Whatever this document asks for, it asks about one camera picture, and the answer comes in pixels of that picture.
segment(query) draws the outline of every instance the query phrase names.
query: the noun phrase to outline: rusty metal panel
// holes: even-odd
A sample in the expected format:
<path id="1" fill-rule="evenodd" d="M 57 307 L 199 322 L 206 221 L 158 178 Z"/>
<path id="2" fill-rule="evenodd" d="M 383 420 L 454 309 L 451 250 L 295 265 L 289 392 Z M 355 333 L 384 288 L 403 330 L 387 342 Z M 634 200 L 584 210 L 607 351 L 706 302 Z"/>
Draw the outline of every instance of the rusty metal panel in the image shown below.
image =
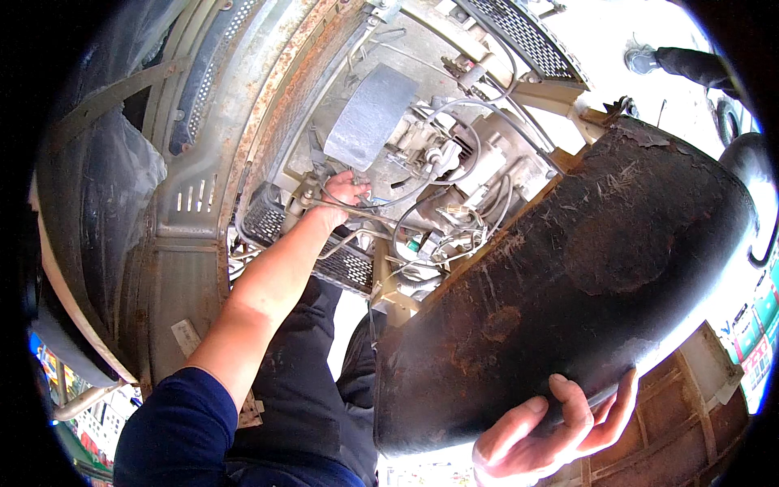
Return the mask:
<path id="1" fill-rule="evenodd" d="M 547 378 L 590 404 L 644 374 L 749 272 L 756 212 L 698 149 L 620 118 L 550 194 L 507 225 L 378 345 L 375 442 L 393 456 L 475 440 Z M 540 428 L 561 421 L 552 407 Z"/>

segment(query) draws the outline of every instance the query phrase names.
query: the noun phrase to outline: shoe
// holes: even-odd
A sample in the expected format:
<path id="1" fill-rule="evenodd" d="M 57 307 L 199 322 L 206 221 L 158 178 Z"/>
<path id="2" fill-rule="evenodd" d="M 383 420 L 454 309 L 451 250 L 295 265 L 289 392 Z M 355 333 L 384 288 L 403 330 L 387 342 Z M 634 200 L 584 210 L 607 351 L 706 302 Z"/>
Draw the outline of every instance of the shoe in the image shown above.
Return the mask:
<path id="1" fill-rule="evenodd" d="M 645 75 L 659 69 L 660 65 L 654 57 L 655 51 L 649 44 L 629 49 L 625 53 L 625 65 L 636 74 Z"/>

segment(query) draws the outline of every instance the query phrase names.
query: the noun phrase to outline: perforated metal guard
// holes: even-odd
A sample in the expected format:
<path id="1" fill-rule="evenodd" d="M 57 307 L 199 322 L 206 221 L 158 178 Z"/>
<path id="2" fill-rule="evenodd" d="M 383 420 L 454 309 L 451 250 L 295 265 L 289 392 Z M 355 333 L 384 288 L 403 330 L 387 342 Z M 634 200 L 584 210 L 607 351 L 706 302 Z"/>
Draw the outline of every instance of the perforated metal guard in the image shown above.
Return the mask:
<path id="1" fill-rule="evenodd" d="M 258 198 L 249 207 L 241 220 L 241 235 L 255 245 L 267 248 L 273 244 L 274 237 L 284 222 L 284 209 L 280 206 L 269 207 Z M 340 242 L 330 236 L 324 252 Z M 373 263 L 371 256 L 360 249 L 346 245 L 324 260 L 317 260 L 313 274 L 339 288 L 368 298 L 373 283 Z"/>
<path id="2" fill-rule="evenodd" d="M 587 76 L 542 21 L 510 0 L 467 0 L 474 13 L 543 80 L 563 82 L 589 90 Z"/>

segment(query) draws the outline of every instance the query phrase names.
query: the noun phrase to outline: hand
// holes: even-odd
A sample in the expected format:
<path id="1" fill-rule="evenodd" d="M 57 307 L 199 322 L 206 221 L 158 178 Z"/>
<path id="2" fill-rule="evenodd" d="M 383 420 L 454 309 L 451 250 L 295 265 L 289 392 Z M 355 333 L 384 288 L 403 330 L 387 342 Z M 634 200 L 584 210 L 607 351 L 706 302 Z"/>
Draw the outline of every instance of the hand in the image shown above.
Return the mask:
<path id="1" fill-rule="evenodd" d="M 636 406 L 638 374 L 626 373 L 617 393 L 591 411 L 578 384 L 559 374 L 549 388 L 562 402 L 563 424 L 548 438 L 527 437 L 546 414 L 546 398 L 532 397 L 505 413 L 474 444 L 476 483 L 534 485 L 564 464 L 591 455 L 617 442 Z"/>
<path id="2" fill-rule="evenodd" d="M 353 185 L 351 184 L 354 175 L 352 171 L 344 171 L 334 175 L 325 183 L 325 189 L 333 195 L 338 201 L 334 201 L 327 194 L 322 192 L 322 200 L 330 203 L 346 203 L 347 205 L 356 205 L 360 202 L 358 195 L 365 194 L 370 191 L 371 185 Z M 331 228 L 335 228 L 342 224 L 349 218 L 349 214 L 343 210 L 336 208 L 327 208 L 324 206 L 318 206 L 315 208 L 320 214 L 324 216 L 327 224 Z"/>

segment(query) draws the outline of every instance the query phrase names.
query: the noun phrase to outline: leg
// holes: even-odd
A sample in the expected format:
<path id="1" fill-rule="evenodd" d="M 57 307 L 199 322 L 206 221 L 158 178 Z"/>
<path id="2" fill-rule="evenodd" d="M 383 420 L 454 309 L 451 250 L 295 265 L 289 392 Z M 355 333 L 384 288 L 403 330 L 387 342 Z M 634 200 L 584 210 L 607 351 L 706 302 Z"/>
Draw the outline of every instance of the leg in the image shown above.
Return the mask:
<path id="1" fill-rule="evenodd" d="M 719 56 L 681 48 L 658 48 L 654 56 L 665 72 L 684 76 L 706 88 L 723 90 L 738 100 L 738 92 Z"/>
<path id="2" fill-rule="evenodd" d="M 314 277 L 270 342 L 252 391 L 265 406 L 263 424 L 239 429 L 229 457 L 263 458 L 263 452 L 314 453 L 340 459 L 338 394 L 327 355 L 341 290 Z"/>
<path id="3" fill-rule="evenodd" d="M 386 315 L 372 311 L 376 336 L 386 326 Z M 341 438 L 341 453 L 347 464 L 368 487 L 375 485 L 379 453 L 373 443 L 373 383 L 375 352 L 371 348 L 368 315 L 354 330 L 347 348 L 344 367 L 337 387 L 346 411 Z"/>

